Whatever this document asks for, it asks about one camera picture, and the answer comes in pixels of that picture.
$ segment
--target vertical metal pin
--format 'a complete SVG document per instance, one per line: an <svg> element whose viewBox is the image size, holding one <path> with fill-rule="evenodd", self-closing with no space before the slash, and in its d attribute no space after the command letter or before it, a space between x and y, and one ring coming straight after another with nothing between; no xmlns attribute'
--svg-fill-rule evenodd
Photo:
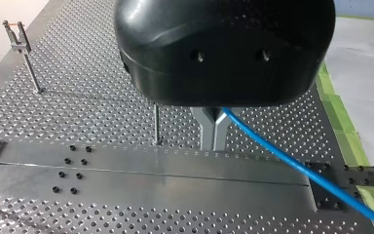
<svg viewBox="0 0 374 234"><path fill-rule="evenodd" d="M161 144L160 140L160 116L159 116L159 106L157 103L154 103L154 120L155 120L155 143L156 145Z"/></svg>
<svg viewBox="0 0 374 234"><path fill-rule="evenodd" d="M42 93L42 90L41 90L41 88L39 87L38 80L36 79L35 72L34 72L33 69L32 69L32 65L31 65L31 62L29 61L29 57L28 57L28 55L26 55L26 54L22 54L22 55L23 55L23 58L25 59L26 67L27 67L28 70L29 70L29 74L31 75L32 83L33 83L33 85L35 86L35 92L36 92L37 94L41 94L41 93Z"/></svg>

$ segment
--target mounting hole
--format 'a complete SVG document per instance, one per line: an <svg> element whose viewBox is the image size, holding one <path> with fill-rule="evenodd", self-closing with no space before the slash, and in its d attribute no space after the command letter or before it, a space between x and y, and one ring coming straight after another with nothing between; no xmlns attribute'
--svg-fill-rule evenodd
<svg viewBox="0 0 374 234"><path fill-rule="evenodd" d="M193 61L203 62L205 60L205 53L199 50L195 50L190 54L190 58Z"/></svg>

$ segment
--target blue tube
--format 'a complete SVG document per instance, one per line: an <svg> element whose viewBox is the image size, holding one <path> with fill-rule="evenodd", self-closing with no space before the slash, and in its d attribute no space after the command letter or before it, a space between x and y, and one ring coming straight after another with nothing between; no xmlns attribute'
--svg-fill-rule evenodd
<svg viewBox="0 0 374 234"><path fill-rule="evenodd" d="M344 201L345 203L347 203L348 205L350 205L351 207L353 207L354 209L356 209L357 211L359 211L360 213L374 221L374 211L370 210L368 207L357 201L355 198L353 198L351 195L343 191L341 188L339 188L326 178L306 168L303 164L299 163L294 158L288 156L283 151L272 145L269 141L255 133L251 128L249 128L245 123L243 123L229 108L223 107L223 111L237 126L239 126L240 129L242 129L243 132L245 132L249 137L254 139L257 143L265 147L267 150L271 151L286 164L296 169L300 173L306 175L311 180L316 182L318 185L322 186L323 188L331 192L333 195L340 198L342 201Z"/></svg>

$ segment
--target perforated metal table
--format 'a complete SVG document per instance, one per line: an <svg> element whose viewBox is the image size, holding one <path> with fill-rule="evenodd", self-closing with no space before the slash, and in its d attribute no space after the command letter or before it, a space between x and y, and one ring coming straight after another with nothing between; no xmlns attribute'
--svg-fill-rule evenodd
<svg viewBox="0 0 374 234"><path fill-rule="evenodd" d="M161 106L155 146L153 107L119 57L113 4L51 0L28 27L42 95L20 55L0 63L0 233L374 233L350 208L318 212L308 180L235 126L225 152L202 151L190 109ZM240 117L301 162L342 170L316 86Z"/></svg>

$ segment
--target black plastic housing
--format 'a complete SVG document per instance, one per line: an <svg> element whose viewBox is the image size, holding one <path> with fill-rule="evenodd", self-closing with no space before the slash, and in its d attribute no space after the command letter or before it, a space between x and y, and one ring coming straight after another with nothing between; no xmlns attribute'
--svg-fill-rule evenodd
<svg viewBox="0 0 374 234"><path fill-rule="evenodd" d="M114 23L126 70L153 101L265 106L310 88L335 8L333 0L117 0Z"/></svg>

